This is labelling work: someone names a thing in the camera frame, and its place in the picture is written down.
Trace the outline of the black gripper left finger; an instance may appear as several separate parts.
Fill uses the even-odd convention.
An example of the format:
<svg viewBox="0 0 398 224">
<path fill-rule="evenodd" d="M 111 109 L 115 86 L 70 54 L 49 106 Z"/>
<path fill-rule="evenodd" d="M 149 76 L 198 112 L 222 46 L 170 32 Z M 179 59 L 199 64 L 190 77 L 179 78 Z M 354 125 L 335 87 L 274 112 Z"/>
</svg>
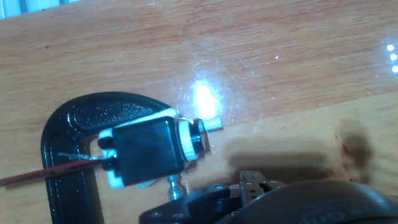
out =
<svg viewBox="0 0 398 224">
<path fill-rule="evenodd" d="M 217 223 L 239 213 L 243 198 L 239 184 L 213 184 L 140 214 L 139 224 Z"/>
</svg>

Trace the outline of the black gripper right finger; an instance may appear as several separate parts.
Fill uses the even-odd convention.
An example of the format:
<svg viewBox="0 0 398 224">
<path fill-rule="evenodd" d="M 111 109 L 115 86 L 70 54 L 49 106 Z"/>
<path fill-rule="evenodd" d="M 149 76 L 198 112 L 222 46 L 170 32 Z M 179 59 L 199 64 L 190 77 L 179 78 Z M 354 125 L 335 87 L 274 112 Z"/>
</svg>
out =
<svg viewBox="0 0 398 224">
<path fill-rule="evenodd" d="M 266 179 L 260 171 L 254 172 L 254 178 L 258 181 L 260 187 L 263 188 L 264 192 L 269 192 L 271 190 L 277 190 L 285 187 L 286 184 L 280 180 L 269 180 Z"/>
</svg>

